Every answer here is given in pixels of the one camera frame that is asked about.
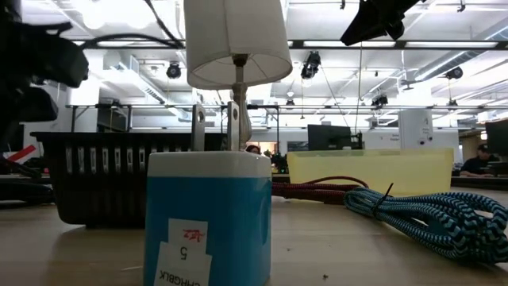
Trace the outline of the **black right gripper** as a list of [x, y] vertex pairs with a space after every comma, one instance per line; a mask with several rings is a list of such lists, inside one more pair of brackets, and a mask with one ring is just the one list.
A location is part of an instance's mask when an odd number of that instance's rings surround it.
[[389, 36], [399, 39], [405, 32], [405, 12], [420, 0], [362, 0], [359, 11], [341, 37], [346, 46]]

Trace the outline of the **black slotted plastic basket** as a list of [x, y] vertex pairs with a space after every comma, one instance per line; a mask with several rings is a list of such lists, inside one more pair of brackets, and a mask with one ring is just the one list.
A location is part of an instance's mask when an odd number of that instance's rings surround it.
[[88, 227], [143, 227], [152, 153], [191, 150], [188, 133], [34, 132], [60, 219]]

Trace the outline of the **yellow translucent plastic bin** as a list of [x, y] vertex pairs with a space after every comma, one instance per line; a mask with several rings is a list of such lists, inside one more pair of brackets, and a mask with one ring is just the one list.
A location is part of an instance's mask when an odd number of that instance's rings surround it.
[[447, 192], [451, 186], [451, 148], [306, 151], [287, 154], [290, 180], [304, 183], [329, 176], [349, 176], [370, 189], [393, 196]]

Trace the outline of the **long ceiling light bar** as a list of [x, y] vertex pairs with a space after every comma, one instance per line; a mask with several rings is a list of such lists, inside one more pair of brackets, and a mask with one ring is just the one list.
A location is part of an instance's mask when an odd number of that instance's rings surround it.
[[504, 50], [508, 41], [363, 41], [346, 45], [341, 41], [288, 41], [290, 49], [422, 49], [422, 50]]
[[176, 49], [172, 44], [156, 41], [101, 41], [88, 46], [89, 49]]

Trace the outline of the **white pillar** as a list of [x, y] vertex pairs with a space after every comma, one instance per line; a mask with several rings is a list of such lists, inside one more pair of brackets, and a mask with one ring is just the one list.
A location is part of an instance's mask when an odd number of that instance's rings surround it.
[[433, 119], [430, 110], [401, 110], [398, 131], [402, 149], [429, 148], [433, 145]]

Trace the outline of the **black computer monitor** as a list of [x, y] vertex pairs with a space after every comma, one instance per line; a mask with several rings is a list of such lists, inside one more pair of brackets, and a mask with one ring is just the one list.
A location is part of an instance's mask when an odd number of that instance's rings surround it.
[[485, 129], [490, 152], [508, 157], [508, 119], [486, 122]]
[[352, 146], [349, 127], [308, 125], [307, 134], [310, 151], [342, 150]]

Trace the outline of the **white shade table lamp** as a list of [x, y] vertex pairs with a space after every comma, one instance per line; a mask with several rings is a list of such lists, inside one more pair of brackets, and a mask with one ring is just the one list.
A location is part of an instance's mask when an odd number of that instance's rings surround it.
[[239, 143], [252, 137], [247, 89], [292, 73], [280, 0], [184, 0], [187, 82], [228, 90], [239, 107]]

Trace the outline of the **dark plant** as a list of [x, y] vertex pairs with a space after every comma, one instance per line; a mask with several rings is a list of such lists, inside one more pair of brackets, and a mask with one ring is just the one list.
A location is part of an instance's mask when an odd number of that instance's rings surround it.
[[288, 171], [288, 163], [287, 156], [281, 153], [275, 153], [271, 157], [271, 163], [275, 167], [275, 172], [278, 174], [287, 174]]

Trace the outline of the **black zip tie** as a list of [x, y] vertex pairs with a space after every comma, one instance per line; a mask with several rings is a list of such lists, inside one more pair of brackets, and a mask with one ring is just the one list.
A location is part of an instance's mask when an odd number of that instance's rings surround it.
[[380, 205], [386, 200], [386, 198], [388, 197], [391, 197], [390, 195], [390, 191], [393, 187], [393, 183], [390, 184], [390, 186], [388, 187], [387, 191], [385, 192], [385, 194], [380, 198], [378, 199], [375, 204], [373, 205], [372, 209], [371, 209], [371, 213], [372, 213], [372, 216], [373, 218], [375, 219], [378, 219], [379, 220], [379, 216], [378, 216], [378, 212], [379, 212], [379, 207]]

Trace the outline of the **blue white charger plug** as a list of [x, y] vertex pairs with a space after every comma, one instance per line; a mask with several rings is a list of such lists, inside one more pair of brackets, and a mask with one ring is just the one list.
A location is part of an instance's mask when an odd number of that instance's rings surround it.
[[224, 151], [203, 151], [194, 120], [190, 152], [153, 153], [148, 160], [143, 286], [153, 286], [168, 219], [208, 222], [209, 286], [264, 286], [271, 275], [271, 167], [238, 148], [239, 107], [228, 105]]

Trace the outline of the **white label with red scribble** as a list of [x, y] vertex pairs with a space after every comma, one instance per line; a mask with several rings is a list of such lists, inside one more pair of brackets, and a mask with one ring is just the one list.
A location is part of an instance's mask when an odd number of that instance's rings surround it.
[[206, 252], [208, 222], [169, 218], [168, 243], [186, 247], [193, 252]]

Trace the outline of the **white label printed CHRGBLK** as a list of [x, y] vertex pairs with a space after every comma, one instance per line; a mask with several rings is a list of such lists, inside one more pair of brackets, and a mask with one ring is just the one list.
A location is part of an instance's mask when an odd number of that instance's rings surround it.
[[190, 246], [160, 243], [153, 286], [209, 286], [212, 256]]

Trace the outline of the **red tape strip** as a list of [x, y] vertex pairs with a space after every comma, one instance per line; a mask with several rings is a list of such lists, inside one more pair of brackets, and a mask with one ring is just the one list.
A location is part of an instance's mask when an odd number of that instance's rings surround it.
[[19, 161], [25, 158], [26, 156], [30, 155], [31, 153], [35, 152], [36, 150], [37, 148], [34, 145], [29, 145], [23, 148], [22, 150], [14, 153], [13, 155], [10, 155], [9, 157], [7, 157], [7, 159], [13, 162]]

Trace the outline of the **black metal frame rack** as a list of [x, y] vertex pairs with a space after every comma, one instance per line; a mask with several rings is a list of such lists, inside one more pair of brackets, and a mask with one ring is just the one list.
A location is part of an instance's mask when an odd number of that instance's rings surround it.
[[[78, 117], [79, 110], [126, 110], [128, 113], [128, 128], [132, 129], [132, 116], [136, 110], [145, 111], [164, 111], [170, 113], [172, 116], [176, 116], [180, 121], [189, 122], [191, 120], [191, 109], [192, 105], [121, 105], [121, 104], [95, 104], [95, 105], [68, 105], [68, 109], [71, 110], [72, 120], [75, 121]], [[503, 99], [495, 102], [488, 102], [480, 105], [453, 105], [453, 106], [361, 106], [361, 105], [247, 105], [248, 110], [264, 110], [268, 117], [272, 117], [278, 121], [282, 115], [295, 115], [300, 114], [303, 117], [307, 115], [337, 115], [342, 119], [346, 119], [348, 116], [354, 117], [352, 126], [357, 129], [359, 116], [385, 116], [395, 114], [399, 111], [405, 110], [429, 110], [432, 114], [438, 114], [443, 117], [452, 116], [454, 114], [466, 114], [473, 112], [484, 112], [488, 110], [508, 110], [508, 99]]]

